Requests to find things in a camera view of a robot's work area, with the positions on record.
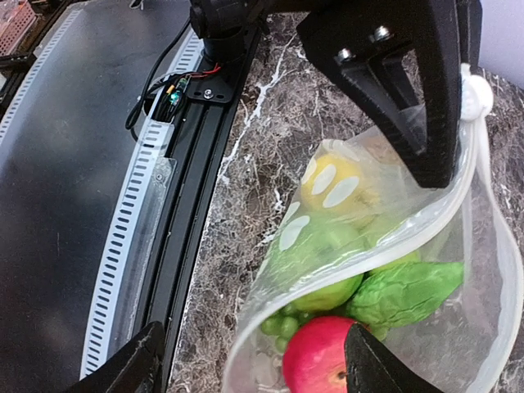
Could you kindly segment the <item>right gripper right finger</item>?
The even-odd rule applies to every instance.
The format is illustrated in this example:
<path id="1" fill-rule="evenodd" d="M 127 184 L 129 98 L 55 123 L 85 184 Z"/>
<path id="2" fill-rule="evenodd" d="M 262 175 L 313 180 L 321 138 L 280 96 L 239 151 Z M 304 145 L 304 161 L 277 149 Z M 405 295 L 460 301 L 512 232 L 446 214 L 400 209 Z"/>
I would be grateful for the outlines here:
<path id="1" fill-rule="evenodd" d="M 362 324 L 354 324 L 345 340 L 346 389 L 371 393 L 442 393 L 414 373 Z"/>

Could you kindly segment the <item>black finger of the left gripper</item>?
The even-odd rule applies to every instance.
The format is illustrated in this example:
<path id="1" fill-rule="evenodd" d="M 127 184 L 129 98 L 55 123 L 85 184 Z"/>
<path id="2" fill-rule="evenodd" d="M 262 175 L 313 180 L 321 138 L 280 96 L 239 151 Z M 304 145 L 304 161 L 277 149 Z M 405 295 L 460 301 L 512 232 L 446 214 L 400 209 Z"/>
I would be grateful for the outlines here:
<path id="1" fill-rule="evenodd" d="M 454 174 L 461 97 L 456 3 L 413 1 L 412 12 L 427 131 L 413 176 L 421 187 L 444 188 Z"/>
<path id="2" fill-rule="evenodd" d="M 309 62 L 382 131 L 399 155 L 426 150 L 421 127 L 402 111 L 418 104 L 402 67 L 411 48 L 396 32 L 401 10 L 386 1 L 330 1 L 312 11 L 297 32 Z"/>

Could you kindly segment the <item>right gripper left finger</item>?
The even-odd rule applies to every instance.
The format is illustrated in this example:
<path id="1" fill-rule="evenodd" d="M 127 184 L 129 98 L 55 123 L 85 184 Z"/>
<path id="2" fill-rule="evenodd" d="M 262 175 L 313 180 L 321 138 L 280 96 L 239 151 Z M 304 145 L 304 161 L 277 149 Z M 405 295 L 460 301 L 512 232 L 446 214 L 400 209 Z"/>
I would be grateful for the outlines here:
<path id="1" fill-rule="evenodd" d="M 65 392 L 161 392 L 165 329 L 151 322 L 125 346 Z"/>

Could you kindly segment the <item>red apple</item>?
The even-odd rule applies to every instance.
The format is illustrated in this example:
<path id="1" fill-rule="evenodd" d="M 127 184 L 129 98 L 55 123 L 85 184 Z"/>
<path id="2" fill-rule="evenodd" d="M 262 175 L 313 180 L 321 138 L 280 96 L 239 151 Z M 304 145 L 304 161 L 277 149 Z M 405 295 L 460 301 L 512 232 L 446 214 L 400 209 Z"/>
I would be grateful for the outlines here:
<path id="1" fill-rule="evenodd" d="M 346 392 L 345 340 L 352 318 L 311 319 L 292 337 L 282 359 L 282 374 L 295 393 Z"/>

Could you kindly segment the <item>green bitter cucumber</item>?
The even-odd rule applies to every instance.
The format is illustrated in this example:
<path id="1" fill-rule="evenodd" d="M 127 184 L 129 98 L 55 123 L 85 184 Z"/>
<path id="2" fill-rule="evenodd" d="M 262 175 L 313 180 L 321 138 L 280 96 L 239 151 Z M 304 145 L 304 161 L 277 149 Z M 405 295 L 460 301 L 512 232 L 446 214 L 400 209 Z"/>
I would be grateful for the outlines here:
<path id="1" fill-rule="evenodd" d="M 369 275 L 345 315 L 384 339 L 392 328 L 423 321 L 463 284 L 462 262 L 408 262 Z"/>

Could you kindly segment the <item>green grape bunch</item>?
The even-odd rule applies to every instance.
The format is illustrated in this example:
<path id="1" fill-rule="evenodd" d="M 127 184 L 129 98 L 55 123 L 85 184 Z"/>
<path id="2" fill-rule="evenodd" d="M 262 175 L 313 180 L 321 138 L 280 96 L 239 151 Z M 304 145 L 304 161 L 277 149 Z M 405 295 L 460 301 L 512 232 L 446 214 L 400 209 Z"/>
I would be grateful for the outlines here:
<path id="1" fill-rule="evenodd" d="M 260 325 L 260 330 L 268 337 L 274 338 L 278 353 L 284 354 L 292 337 L 314 317 L 314 314 L 298 310 L 292 303 L 282 307 Z"/>

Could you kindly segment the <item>yellow lemon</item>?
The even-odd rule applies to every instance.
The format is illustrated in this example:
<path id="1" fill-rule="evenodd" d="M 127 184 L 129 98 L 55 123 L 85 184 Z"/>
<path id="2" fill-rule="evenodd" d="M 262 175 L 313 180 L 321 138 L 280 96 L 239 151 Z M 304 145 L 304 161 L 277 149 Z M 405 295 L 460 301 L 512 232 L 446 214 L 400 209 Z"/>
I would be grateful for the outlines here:
<path id="1" fill-rule="evenodd" d="M 364 228 L 377 216 L 381 198 L 352 159 L 326 153 L 312 158 L 300 181 L 300 198 L 312 210 Z"/>

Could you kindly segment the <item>polka dot zip bag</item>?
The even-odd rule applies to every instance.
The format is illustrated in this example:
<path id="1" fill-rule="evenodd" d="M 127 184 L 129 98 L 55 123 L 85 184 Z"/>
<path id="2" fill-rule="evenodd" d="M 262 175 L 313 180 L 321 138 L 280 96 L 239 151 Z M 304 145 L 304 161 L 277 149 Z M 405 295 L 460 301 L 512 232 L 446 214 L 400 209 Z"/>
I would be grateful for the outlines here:
<path id="1" fill-rule="evenodd" d="M 458 162 L 447 187 L 419 187 L 377 128 L 348 140 L 326 139 L 312 158 L 333 153 L 357 161 L 381 201 L 364 228 L 310 209 L 300 185 L 269 248 L 295 220 L 343 222 L 364 236 L 366 251 L 306 275 L 278 281 L 266 256 L 243 306 L 226 362 L 225 392 L 288 392 L 274 338 L 260 330 L 269 316 L 301 296 L 359 274 L 408 262 L 462 262 L 463 284 L 428 318 L 390 329 L 382 341 L 401 362 L 441 391 L 487 392 L 503 371 L 523 308 L 523 263 L 492 190 L 486 116 L 493 93 L 463 65 Z"/>

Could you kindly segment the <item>green pear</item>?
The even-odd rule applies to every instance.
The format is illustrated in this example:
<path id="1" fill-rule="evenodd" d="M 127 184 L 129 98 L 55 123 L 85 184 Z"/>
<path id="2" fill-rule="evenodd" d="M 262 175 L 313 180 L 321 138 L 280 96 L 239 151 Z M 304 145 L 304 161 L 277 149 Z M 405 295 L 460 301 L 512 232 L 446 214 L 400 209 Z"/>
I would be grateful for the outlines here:
<path id="1" fill-rule="evenodd" d="M 297 219 L 284 227 L 269 248 L 265 272 L 278 281 L 286 281 L 367 248 L 364 236 L 348 223 Z"/>

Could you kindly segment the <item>green apple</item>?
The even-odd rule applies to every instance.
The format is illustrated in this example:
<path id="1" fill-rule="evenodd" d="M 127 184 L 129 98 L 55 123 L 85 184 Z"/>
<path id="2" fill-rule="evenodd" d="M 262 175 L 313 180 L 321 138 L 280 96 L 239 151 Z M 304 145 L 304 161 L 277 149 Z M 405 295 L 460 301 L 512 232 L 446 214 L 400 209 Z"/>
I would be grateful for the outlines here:
<path id="1" fill-rule="evenodd" d="M 357 291 L 364 279 L 363 274 L 344 279 L 320 288 L 294 300 L 292 304 L 301 312 L 316 313 L 329 311 L 347 302 Z"/>

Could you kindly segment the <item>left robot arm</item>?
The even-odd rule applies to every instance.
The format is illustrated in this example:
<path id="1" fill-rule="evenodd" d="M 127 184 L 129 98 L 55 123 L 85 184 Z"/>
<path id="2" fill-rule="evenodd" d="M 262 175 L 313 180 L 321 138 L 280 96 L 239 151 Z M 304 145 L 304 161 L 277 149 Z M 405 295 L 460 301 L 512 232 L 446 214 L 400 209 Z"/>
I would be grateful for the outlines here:
<path id="1" fill-rule="evenodd" d="M 244 31 L 302 12 L 307 60 L 382 131 L 420 187 L 444 188 L 457 162 L 462 66 L 477 66 L 478 1 L 194 1 L 206 55 L 227 64 Z"/>

